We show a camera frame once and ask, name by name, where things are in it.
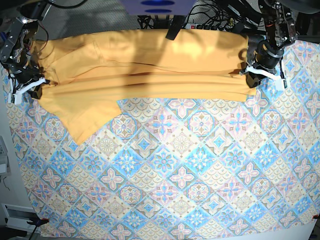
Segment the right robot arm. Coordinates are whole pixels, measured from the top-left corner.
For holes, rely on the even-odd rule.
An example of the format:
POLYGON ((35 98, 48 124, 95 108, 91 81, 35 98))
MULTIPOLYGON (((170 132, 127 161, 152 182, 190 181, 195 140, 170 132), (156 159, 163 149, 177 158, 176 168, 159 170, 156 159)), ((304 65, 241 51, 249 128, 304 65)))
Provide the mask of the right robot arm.
POLYGON ((44 76, 44 68, 35 57, 37 53, 30 52, 47 5, 44 0, 22 5, 19 10, 21 16, 13 21, 8 33, 1 33, 4 43, 0 48, 0 63, 8 73, 8 101, 12 104, 21 104, 25 93, 39 100, 42 85, 49 83, 44 76))

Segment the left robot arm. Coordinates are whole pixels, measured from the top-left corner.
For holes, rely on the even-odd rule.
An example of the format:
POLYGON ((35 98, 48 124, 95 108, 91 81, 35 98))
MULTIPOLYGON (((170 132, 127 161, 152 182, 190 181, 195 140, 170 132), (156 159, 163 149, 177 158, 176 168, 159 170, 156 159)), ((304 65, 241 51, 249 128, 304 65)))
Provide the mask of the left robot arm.
POLYGON ((257 43, 252 60, 241 73, 246 75, 246 83, 251 89, 259 86, 263 79, 269 78, 284 90, 289 83, 281 66, 280 74, 276 75, 276 66, 282 64, 285 47, 297 39, 295 21, 291 10, 279 1, 260 0, 258 4, 266 35, 264 40, 257 43))

